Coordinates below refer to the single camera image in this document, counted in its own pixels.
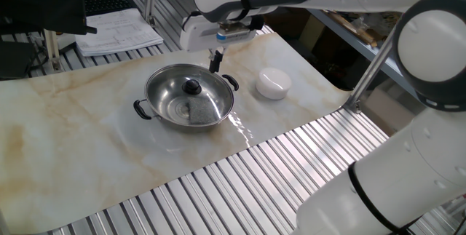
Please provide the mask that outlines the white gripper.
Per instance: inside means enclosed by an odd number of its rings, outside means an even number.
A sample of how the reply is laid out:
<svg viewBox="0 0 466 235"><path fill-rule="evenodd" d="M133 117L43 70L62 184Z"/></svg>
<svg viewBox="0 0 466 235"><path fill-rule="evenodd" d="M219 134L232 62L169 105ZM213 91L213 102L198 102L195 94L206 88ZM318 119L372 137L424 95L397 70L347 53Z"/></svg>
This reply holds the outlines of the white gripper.
<svg viewBox="0 0 466 235"><path fill-rule="evenodd" d="M257 30L264 26L260 15L246 17L239 21L226 20L212 23L200 13L191 13L183 19L181 26L180 45L187 52L204 49L210 51L209 72L219 72L225 48L231 44L250 41Z"/></svg>

